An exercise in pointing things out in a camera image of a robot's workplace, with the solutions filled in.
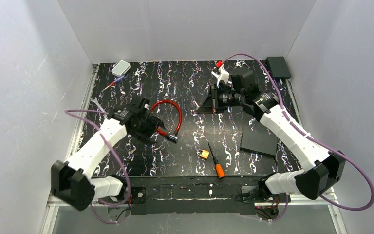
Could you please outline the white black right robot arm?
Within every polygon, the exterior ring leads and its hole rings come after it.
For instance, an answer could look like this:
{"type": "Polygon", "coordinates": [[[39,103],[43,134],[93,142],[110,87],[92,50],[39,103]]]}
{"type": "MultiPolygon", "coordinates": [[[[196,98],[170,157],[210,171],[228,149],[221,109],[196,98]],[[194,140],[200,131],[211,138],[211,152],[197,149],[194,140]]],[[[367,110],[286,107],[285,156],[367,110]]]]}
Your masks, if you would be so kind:
{"type": "Polygon", "coordinates": [[[228,107],[240,106],[276,135],[301,164],[298,171],[274,173],[261,179],[259,196],[294,193],[315,200],[340,181],[346,163],[340,153],[310,141],[309,133],[281,108],[278,96],[259,88],[253,71],[238,67],[229,73],[220,66],[211,73],[217,81],[210,86],[197,113],[219,114],[228,107]]]}

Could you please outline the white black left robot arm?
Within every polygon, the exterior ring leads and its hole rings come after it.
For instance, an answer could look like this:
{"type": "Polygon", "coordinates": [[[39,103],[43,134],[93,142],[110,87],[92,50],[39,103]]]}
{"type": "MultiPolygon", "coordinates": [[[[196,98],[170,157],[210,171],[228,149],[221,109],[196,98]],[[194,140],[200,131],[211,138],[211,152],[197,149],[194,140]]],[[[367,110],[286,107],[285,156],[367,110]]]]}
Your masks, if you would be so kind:
{"type": "Polygon", "coordinates": [[[130,135],[146,145],[154,143],[152,135],[164,124],[151,114],[150,101],[138,97],[124,106],[115,106],[106,113],[100,126],[76,116],[75,110],[67,110],[66,113],[91,124],[96,132],[76,153],[65,161],[57,160],[51,166],[52,195],[78,211],[85,210],[95,199],[120,197],[127,201],[131,193],[127,172],[123,177],[94,178],[93,174],[108,153],[112,153],[120,166],[123,165],[113,147],[126,136],[130,135]]]}

